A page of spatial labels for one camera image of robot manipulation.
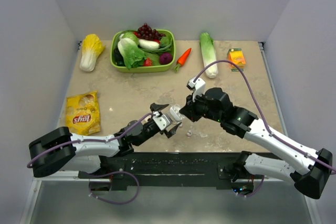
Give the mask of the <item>white earbud charging case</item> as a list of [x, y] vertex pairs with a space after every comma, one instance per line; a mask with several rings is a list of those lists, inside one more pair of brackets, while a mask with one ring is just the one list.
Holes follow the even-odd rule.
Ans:
[[170, 107], [169, 112], [170, 115], [173, 117], [174, 121], [181, 122], [183, 120], [182, 115], [180, 114], [181, 107], [178, 104], [175, 104]]

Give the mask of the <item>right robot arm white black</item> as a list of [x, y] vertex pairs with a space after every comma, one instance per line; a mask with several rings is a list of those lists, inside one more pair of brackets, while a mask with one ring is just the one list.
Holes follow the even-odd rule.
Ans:
[[210, 88], [205, 94], [190, 94], [179, 110], [192, 122], [200, 118], [220, 123], [229, 134], [262, 146], [275, 159], [242, 152], [234, 165], [239, 178], [248, 175], [264, 175], [293, 184], [300, 193], [312, 199], [320, 199], [331, 175], [332, 153], [322, 148], [306, 147], [275, 131], [251, 111], [233, 105], [221, 88]]

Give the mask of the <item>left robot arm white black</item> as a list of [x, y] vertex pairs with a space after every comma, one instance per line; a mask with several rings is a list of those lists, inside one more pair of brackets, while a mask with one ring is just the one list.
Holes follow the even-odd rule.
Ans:
[[153, 103], [150, 113], [107, 136], [84, 136], [71, 133], [66, 126], [59, 127], [29, 144], [31, 160], [27, 168], [33, 170], [36, 178], [61, 170], [103, 178], [108, 174], [109, 165], [100, 159], [102, 156], [125, 156], [157, 134], [170, 138], [176, 133], [184, 116], [179, 112], [179, 105], [171, 106], [169, 113], [162, 113], [166, 107], [165, 104]]

